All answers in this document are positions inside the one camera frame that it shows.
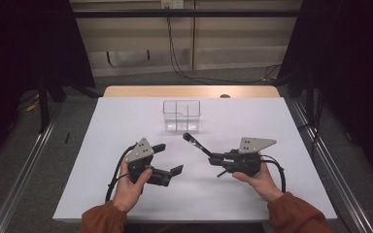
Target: transparent organizer box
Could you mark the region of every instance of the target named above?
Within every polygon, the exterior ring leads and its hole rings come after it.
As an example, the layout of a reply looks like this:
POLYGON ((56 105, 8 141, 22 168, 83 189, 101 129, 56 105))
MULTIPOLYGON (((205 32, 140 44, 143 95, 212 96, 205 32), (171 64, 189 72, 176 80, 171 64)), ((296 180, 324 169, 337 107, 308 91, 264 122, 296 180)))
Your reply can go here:
POLYGON ((198 100, 166 100, 163 102, 166 131, 198 131, 201 103, 198 100))

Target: long-sleeve shirt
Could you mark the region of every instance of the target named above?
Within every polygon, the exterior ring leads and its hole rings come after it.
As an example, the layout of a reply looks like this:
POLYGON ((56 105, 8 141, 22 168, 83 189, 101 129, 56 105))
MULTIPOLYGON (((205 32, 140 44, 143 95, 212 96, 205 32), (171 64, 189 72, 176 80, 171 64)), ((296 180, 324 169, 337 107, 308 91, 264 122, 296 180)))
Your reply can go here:
MULTIPOLYGON (((276 232, 332 232, 325 216, 307 202, 286 192, 268 203, 269 221, 276 232)), ((120 212, 109 201, 83 214, 80 233, 122 233, 126 213, 120 212)))

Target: carpeted floor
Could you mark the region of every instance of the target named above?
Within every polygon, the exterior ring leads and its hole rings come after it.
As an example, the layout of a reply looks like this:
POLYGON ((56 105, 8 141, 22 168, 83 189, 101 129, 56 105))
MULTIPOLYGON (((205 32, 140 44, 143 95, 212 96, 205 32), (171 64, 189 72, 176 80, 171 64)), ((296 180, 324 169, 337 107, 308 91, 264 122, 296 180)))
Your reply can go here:
MULTIPOLYGON (((265 69, 223 69, 185 72, 194 76, 214 80, 199 80, 210 84, 243 84, 235 82, 254 82, 246 84, 267 84, 258 82, 264 77, 265 69)), ((112 84, 202 84, 197 81, 182 78, 175 72, 154 73, 144 75, 131 75, 119 77, 97 78, 97 88, 93 89, 103 93, 105 88, 112 84)), ((86 129, 96 106, 96 99, 90 99, 70 87, 65 87, 68 98, 64 103, 53 103, 50 100, 51 111, 60 108, 59 118, 54 123, 53 131, 43 152, 33 168, 33 173, 27 181, 12 218, 6 226, 6 232, 76 232, 79 225, 66 224, 51 219, 64 185, 78 155, 86 129)), ((286 98, 288 108, 293 114, 295 123, 302 125, 293 107, 293 99, 288 98, 287 87, 279 87, 280 94, 286 98)), ((31 112, 19 111, 14 128, 8 135, 0 149, 0 207, 4 203, 13 183, 22 169, 38 137, 40 128, 39 107, 31 112)), ((323 104, 320 135, 328 150, 332 154, 344 179, 356 196, 357 201, 368 216, 373 226, 373 168, 366 161, 365 155, 359 145, 350 141, 346 130, 338 121, 331 109, 323 104)), ((306 130, 300 130, 307 149, 312 141, 306 130)), ((330 196, 340 218, 330 223, 334 232, 358 232, 356 224, 350 215, 350 210, 344 204, 334 182, 315 152, 317 170, 322 182, 330 196)), ((129 225, 131 232, 155 232, 163 225, 143 224, 129 225)), ((273 232, 267 222, 262 224, 187 224, 177 225, 167 232, 273 232)))

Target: power outlet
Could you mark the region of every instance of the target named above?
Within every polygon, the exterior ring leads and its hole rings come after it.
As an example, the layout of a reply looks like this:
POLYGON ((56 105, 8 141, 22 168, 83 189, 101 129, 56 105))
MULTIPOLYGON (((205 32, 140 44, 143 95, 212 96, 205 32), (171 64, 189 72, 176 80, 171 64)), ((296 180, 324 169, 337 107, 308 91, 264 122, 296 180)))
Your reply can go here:
POLYGON ((161 0, 161 9, 172 9, 172 0, 161 0))
POLYGON ((172 9, 183 9, 184 8, 184 0, 173 0, 172 1, 172 9))

